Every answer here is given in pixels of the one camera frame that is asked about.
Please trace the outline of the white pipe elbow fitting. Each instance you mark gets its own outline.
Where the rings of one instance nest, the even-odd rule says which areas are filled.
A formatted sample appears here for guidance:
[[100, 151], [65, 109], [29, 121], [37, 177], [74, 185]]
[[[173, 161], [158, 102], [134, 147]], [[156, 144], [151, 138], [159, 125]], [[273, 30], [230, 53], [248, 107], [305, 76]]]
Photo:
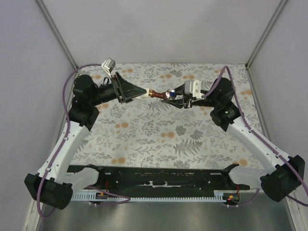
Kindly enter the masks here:
[[147, 98], [149, 98], [149, 92], [146, 92], [146, 93], [143, 94], [143, 95], [140, 95], [140, 96], [138, 96], [138, 97], [135, 97], [135, 98], [133, 98], [133, 100], [134, 100], [134, 101], [137, 101], [137, 100], [145, 100], [145, 99], [147, 99]]

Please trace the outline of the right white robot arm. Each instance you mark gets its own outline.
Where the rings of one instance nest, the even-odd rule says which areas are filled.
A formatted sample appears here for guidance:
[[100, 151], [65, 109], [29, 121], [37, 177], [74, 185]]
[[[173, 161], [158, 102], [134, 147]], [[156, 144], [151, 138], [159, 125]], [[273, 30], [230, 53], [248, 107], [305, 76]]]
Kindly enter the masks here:
[[180, 109], [212, 107], [212, 121], [243, 144], [263, 166], [263, 170], [229, 167], [228, 173], [220, 177], [221, 186], [228, 190], [237, 184], [260, 188], [271, 200], [279, 202], [302, 184], [305, 161], [298, 155], [290, 156], [256, 131], [232, 102], [235, 97], [233, 83], [221, 78], [214, 81], [209, 91], [201, 89], [199, 80], [185, 81], [163, 92], [162, 101]]

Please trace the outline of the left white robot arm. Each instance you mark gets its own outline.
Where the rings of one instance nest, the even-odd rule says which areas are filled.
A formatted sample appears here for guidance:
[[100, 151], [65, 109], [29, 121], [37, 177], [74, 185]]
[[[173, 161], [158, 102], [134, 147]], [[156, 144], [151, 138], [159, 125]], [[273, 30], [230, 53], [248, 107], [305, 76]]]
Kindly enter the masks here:
[[118, 72], [111, 76], [110, 81], [110, 84], [98, 86], [89, 75], [80, 75], [75, 79], [73, 102], [66, 111], [67, 121], [62, 135], [36, 174], [28, 174], [25, 178], [25, 185], [39, 212], [41, 204], [62, 210], [74, 194], [88, 186], [92, 185], [95, 189], [104, 187], [106, 177], [94, 165], [67, 176], [72, 158], [90, 134], [99, 115], [99, 104], [115, 99], [120, 103], [129, 103], [135, 98], [147, 98], [150, 91], [124, 80]]

